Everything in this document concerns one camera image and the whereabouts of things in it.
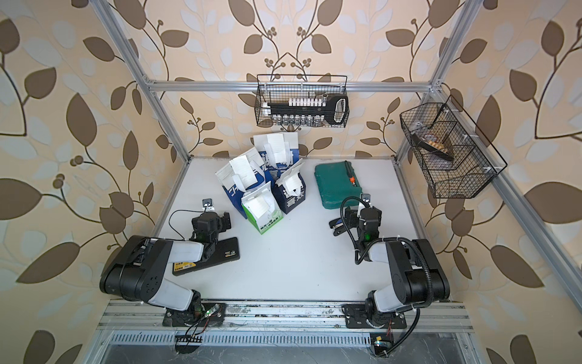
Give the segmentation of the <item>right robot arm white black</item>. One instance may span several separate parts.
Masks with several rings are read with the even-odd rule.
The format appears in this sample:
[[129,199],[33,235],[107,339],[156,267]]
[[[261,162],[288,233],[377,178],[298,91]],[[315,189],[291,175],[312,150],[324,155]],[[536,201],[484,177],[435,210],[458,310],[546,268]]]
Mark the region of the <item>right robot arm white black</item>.
[[328,223],[335,236],[347,233],[355,250],[355,264],[380,262],[389,266],[390,283],[371,291],[365,300],[369,321],[411,309],[425,308],[450,296],[450,284],[426,239],[382,238],[382,212],[373,206],[345,207]]

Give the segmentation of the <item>pale yellow receipt sheet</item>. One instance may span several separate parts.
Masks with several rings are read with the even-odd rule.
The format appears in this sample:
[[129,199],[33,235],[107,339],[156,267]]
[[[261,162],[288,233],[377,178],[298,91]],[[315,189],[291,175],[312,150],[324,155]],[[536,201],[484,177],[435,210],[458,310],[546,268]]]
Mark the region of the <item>pale yellow receipt sheet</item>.
[[263,196],[253,197],[247,200],[246,207],[256,220],[265,214],[269,215],[271,213],[271,203]]

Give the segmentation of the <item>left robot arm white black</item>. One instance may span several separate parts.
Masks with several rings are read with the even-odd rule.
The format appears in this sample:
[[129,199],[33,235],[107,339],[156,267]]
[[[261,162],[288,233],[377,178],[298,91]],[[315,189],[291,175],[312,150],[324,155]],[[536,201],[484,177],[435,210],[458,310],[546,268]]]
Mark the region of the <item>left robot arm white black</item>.
[[201,295],[165,278],[174,263],[207,263],[216,253],[219,234],[231,229],[230,214],[203,212],[192,220],[192,237],[174,241],[134,235],[104,268],[104,294],[199,315]]

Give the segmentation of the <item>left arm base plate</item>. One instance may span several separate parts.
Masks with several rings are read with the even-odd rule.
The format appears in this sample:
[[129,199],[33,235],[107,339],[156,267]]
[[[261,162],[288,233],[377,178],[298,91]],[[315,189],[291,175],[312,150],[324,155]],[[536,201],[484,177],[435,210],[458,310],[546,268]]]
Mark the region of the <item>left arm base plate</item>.
[[202,302],[189,308],[187,311],[167,309],[162,325],[164,327],[190,327],[200,324],[204,326],[220,326],[226,317],[226,303]]

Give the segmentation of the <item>small blue white bag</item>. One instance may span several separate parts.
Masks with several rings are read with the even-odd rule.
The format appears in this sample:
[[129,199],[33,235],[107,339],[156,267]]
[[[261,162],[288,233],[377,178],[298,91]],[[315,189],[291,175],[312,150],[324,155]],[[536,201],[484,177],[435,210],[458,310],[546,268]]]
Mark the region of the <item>small blue white bag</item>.
[[306,184],[300,174],[303,164],[304,160],[300,159],[275,181],[272,193],[284,214],[289,214],[306,199]]

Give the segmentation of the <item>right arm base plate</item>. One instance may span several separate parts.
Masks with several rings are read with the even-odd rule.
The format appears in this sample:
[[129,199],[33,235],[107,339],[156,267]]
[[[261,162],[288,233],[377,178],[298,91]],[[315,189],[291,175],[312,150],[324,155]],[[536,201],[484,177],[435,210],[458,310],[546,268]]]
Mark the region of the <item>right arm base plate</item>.
[[348,329],[406,329],[403,314],[396,312],[377,312],[364,303],[344,304],[341,306]]

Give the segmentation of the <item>large blue white tote bag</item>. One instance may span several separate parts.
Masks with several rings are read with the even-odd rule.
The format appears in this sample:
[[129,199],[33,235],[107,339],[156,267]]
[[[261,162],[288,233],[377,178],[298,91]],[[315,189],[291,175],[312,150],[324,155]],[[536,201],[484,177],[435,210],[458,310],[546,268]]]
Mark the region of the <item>large blue white tote bag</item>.
[[256,135],[254,146],[265,161],[266,171],[277,180],[287,169],[299,161],[299,135],[281,132]]

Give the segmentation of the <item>green white tissue pack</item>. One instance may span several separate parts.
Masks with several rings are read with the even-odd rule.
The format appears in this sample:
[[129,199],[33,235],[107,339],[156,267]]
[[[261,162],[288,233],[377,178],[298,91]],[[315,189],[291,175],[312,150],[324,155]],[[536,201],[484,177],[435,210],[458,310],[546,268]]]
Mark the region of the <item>green white tissue pack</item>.
[[283,212],[269,184],[245,193],[241,203],[247,219],[260,234],[264,234],[283,219]]

